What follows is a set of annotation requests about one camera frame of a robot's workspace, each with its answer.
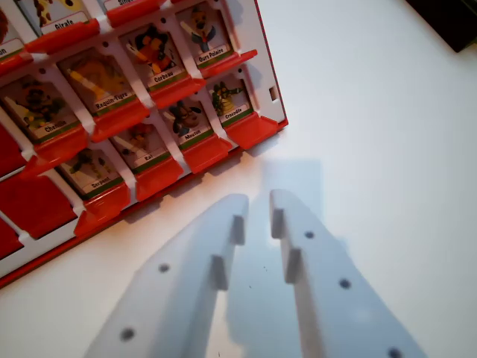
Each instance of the printed name label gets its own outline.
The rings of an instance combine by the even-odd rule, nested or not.
[[[183,143],[191,140],[192,138],[194,138],[194,137],[198,136],[199,134],[207,131],[208,129],[209,128],[205,125],[203,125],[199,128],[191,128],[191,130],[187,134],[179,137],[179,144],[183,144]]]
[[[179,66],[175,66],[172,69],[162,71],[161,73],[158,73],[157,75],[153,75],[152,77],[149,77],[148,87],[156,86],[157,84],[160,84],[161,82],[169,78],[173,78],[174,76],[177,76],[184,71],[185,69]]]
[[[228,121],[229,119],[232,119],[233,117],[238,116],[240,113],[242,113],[246,110],[248,110],[248,106],[246,104],[243,104],[242,106],[237,107],[233,111],[224,114],[219,119],[221,120],[221,123],[224,123],[224,122]]]
[[[165,150],[162,148],[159,148],[156,151],[152,151],[151,153],[147,153],[144,157],[134,160],[134,168],[137,168],[138,166],[141,166],[142,164],[146,164],[149,160],[154,159],[164,153],[165,153]]]
[[[109,97],[103,98],[100,101],[95,102],[96,109],[103,110],[104,108],[112,106],[113,104],[119,103],[120,101],[126,99],[132,94],[132,92],[123,92],[117,95],[110,95]]]
[[[87,194],[88,192],[92,192],[94,189],[97,189],[100,186],[103,186],[104,184],[109,183],[111,180],[112,179],[108,175],[107,177],[103,179],[99,179],[99,180],[93,181],[92,183],[89,183],[88,185],[84,186],[82,189]]]
[[[88,18],[83,11],[78,11],[77,13],[73,13],[70,16],[63,17],[57,21],[53,21],[45,26],[42,27],[43,34],[49,34],[50,32],[59,30],[61,28],[65,28],[66,26],[73,25],[77,22],[86,22]]]
[[[8,56],[15,51],[18,51],[23,48],[23,43],[20,39],[12,39],[0,45],[0,58],[3,56]]]
[[[104,7],[106,10],[112,10],[116,9],[117,7],[120,7],[122,5],[129,4],[130,2],[133,2],[134,0],[107,0],[104,2]]]
[[[197,65],[200,65],[201,63],[205,63],[214,57],[217,57],[217,56],[220,56],[221,54],[226,53],[227,51],[229,51],[228,46],[222,45],[220,47],[213,48],[212,50],[209,50],[208,52],[204,52],[203,54],[199,54],[194,60]]]
[[[54,132],[65,125],[69,125],[70,123],[76,122],[77,119],[74,116],[64,116],[62,119],[57,119],[53,122],[49,122],[48,124],[44,125],[41,128],[37,128],[33,130],[33,134],[37,138],[43,138],[44,136]]]

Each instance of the character card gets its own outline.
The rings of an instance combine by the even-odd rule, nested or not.
[[[0,88],[0,101],[34,144],[80,125],[53,84],[40,82],[31,75]]]
[[[160,32],[154,25],[138,28],[122,36],[121,43],[149,91],[158,90],[187,76],[171,36]]]
[[[16,3],[38,36],[89,21],[81,0],[16,0]]]
[[[101,150],[85,148],[60,164],[58,169],[83,200],[89,200],[123,181]]]
[[[153,125],[134,125],[111,138],[111,142],[134,174],[171,156]]]
[[[0,60],[19,53],[22,48],[23,42],[20,36],[0,8]]]
[[[122,5],[129,4],[134,0],[99,0],[99,4],[105,9],[106,11],[116,9]]]
[[[207,90],[224,128],[253,112],[244,81],[233,74],[207,84]]]
[[[220,12],[206,2],[177,13],[187,44],[199,69],[210,66],[233,54],[224,20]]]
[[[185,98],[162,112],[165,122],[181,150],[213,135],[200,102]]]
[[[116,59],[95,48],[60,61],[58,67],[93,116],[101,116],[136,98]]]

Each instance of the cartoon character illustration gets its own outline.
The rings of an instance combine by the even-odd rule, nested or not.
[[[37,16],[40,21],[40,27],[51,23],[50,4],[54,1],[60,2],[66,9],[70,11],[79,11],[83,9],[81,0],[34,0],[35,9],[37,9]]]
[[[0,9],[0,43],[3,43],[5,36],[8,32],[8,19]]]
[[[214,86],[212,104],[215,108],[215,112],[217,112],[217,116],[223,116],[225,113],[229,113],[235,108],[232,101],[232,95],[236,95],[241,91],[243,91],[243,89],[240,87],[228,89],[223,81]]]
[[[149,144],[148,135],[154,130],[153,125],[145,125],[144,123],[139,123],[129,128],[127,131],[130,135],[130,144],[133,145],[131,149],[123,149],[122,154],[131,155],[135,154],[138,150],[146,150]]]
[[[101,179],[103,176],[98,171],[98,168],[96,167],[96,164],[94,163],[93,155],[94,155],[94,151],[89,148],[86,148],[80,151],[78,154],[76,154],[77,162],[70,168],[69,172],[71,174],[74,174],[80,171],[83,165],[88,165],[91,168],[92,172],[95,173],[96,178]],[[98,163],[100,166],[104,168],[104,170],[106,170],[108,174],[111,173],[111,168],[106,164],[103,158],[98,157]]]
[[[127,80],[112,64],[113,56],[85,56],[73,63],[68,74],[74,80],[91,90],[95,100],[124,90]]]
[[[186,107],[184,102],[178,101],[176,106],[169,107],[169,114],[165,112],[164,115],[173,121],[172,130],[179,136],[186,135],[190,128],[196,127],[199,124],[199,118],[196,113],[202,113],[202,110],[197,107]]]
[[[28,110],[25,123],[30,129],[38,129],[54,120],[62,108],[66,106],[62,98],[51,98],[45,85],[32,78],[22,84],[22,97],[25,102],[15,101]]]
[[[134,39],[136,47],[129,43],[127,49],[136,56],[137,62],[148,64],[154,73],[161,73],[176,66],[175,62],[165,54],[165,44],[168,40],[167,34],[160,33],[151,25],[145,33],[136,36]]]
[[[180,22],[180,26],[191,35],[192,42],[197,43],[202,52],[207,52],[209,50],[209,41],[215,37],[215,28],[211,26],[210,29],[207,30],[207,15],[198,6],[192,8],[191,18],[195,30],[190,28],[184,21]]]

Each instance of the white table surface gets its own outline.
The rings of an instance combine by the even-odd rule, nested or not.
[[[475,354],[477,48],[455,54],[404,0],[259,4],[290,125],[2,289],[2,358],[82,357],[134,271],[231,192],[250,198],[247,243],[207,358],[300,357],[273,188],[344,241],[429,356]]]

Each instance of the dark object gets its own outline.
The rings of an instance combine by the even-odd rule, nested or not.
[[[477,40],[477,0],[407,0],[455,52]]]

